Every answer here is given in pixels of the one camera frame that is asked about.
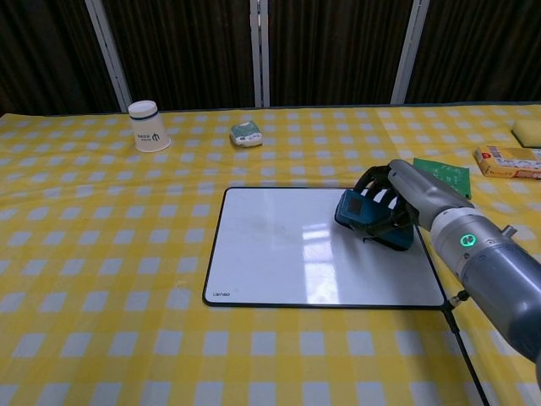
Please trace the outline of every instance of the whiteboard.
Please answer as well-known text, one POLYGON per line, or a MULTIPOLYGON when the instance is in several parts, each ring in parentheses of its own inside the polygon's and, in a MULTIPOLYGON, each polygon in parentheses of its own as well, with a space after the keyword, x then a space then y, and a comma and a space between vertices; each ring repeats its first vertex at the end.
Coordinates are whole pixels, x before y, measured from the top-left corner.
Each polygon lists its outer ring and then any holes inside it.
POLYGON ((437 308, 418 231, 398 252, 334 220, 343 189, 231 188, 205 281, 208 305, 437 308))

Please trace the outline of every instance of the green card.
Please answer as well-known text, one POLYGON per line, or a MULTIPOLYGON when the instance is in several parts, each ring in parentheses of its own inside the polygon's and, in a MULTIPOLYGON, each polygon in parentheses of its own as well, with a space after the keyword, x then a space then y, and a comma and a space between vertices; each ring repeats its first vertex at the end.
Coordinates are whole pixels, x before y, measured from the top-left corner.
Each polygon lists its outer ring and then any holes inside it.
POLYGON ((413 166, 432 173, 439 180, 449 184, 454 190, 467 199, 472 199, 470 189, 470 170, 467 167, 454 167, 446 163, 413 159, 413 166))

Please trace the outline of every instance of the paper cup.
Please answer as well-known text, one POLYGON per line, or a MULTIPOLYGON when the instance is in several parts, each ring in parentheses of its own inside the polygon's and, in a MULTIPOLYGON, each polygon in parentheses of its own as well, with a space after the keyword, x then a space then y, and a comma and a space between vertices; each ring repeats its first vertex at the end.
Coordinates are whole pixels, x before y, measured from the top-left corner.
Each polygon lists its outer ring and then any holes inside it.
POLYGON ((131 104, 128 113, 134 129, 135 148, 139 151, 156 152, 171 144, 171 138, 163 127, 158 107, 152 100, 131 104))

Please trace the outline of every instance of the yellow sponge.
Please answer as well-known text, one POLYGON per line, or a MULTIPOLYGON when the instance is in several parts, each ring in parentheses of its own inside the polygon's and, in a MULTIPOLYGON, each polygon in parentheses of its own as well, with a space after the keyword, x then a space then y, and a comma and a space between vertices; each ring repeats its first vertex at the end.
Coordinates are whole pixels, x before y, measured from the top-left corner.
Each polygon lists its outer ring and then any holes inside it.
POLYGON ((541 120, 517 120, 511 131, 522 146, 541 147, 541 120))

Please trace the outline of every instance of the yellow checkered tablecloth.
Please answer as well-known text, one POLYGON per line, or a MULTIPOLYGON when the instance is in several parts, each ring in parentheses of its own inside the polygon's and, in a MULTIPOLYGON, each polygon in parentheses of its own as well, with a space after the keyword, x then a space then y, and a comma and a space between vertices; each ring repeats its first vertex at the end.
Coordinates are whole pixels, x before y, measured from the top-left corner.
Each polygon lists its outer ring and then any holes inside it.
MULTIPOLYGON (((171 112, 173 145, 144 154, 125 115, 3 116, 0 405, 479 404, 440 312, 218 309, 201 292, 225 188, 351 187, 396 157, 469 167, 473 202, 539 260, 541 184, 472 158, 517 146, 525 117, 541 106, 171 112), (234 149, 249 119, 265 144, 234 149)), ((455 315, 491 404, 541 403, 477 306, 455 315)))

